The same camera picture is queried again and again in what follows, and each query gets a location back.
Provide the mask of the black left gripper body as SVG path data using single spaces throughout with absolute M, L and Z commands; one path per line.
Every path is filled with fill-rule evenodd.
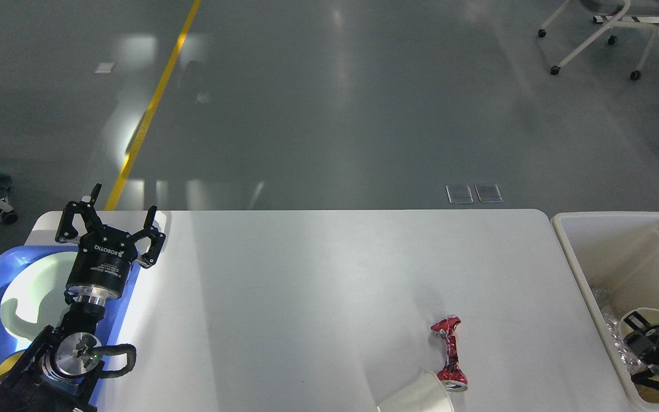
M 87 291 L 105 292 L 107 300 L 121 298 L 133 262 L 138 256 L 134 243 L 104 236 L 83 236 L 76 259 L 66 280 L 66 291 L 83 295 Z

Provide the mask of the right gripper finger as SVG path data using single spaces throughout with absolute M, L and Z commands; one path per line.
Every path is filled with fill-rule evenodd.
M 632 332 L 624 342 L 629 350 L 643 362 L 651 362 L 657 346 L 657 332 Z
M 630 311 L 626 314 L 626 335 L 658 325 L 658 311 Z

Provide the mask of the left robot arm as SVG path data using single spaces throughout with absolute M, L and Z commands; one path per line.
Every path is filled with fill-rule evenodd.
M 90 399 L 98 382 L 122 377 L 136 365 L 136 348 L 102 344 L 97 326 L 107 303 L 123 296 L 133 264 L 157 263 L 166 235 L 155 224 L 156 205 L 138 232 L 104 224 L 95 209 L 100 190 L 97 184 L 89 196 L 63 208 L 55 240 L 78 248 L 63 291 L 68 310 L 0 374 L 0 411 L 95 411 Z

